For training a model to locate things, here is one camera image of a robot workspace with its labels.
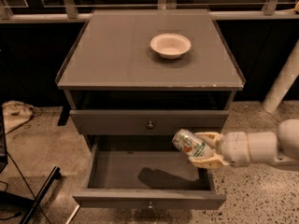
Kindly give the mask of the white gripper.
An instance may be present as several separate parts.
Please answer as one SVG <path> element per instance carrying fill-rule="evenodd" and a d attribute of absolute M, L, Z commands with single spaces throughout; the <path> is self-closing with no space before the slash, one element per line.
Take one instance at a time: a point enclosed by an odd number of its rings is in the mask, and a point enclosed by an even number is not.
<path fill-rule="evenodd" d="M 197 168 L 219 169 L 230 164 L 234 167 L 244 167 L 250 164 L 249 146 L 247 135 L 243 132 L 227 133 L 222 135 L 217 132 L 196 133 L 210 147 L 218 147 L 221 155 L 213 157 L 189 157 L 189 161 Z"/>

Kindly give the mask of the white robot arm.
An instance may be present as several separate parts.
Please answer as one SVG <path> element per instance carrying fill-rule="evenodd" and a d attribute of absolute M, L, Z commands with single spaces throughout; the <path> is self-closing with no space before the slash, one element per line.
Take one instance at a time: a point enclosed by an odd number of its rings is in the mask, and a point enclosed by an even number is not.
<path fill-rule="evenodd" d="M 189 157 L 198 168 L 247 167 L 266 164 L 280 170 L 299 169 L 299 120 L 287 119 L 276 133 L 227 133 L 218 139 L 212 157 Z"/>

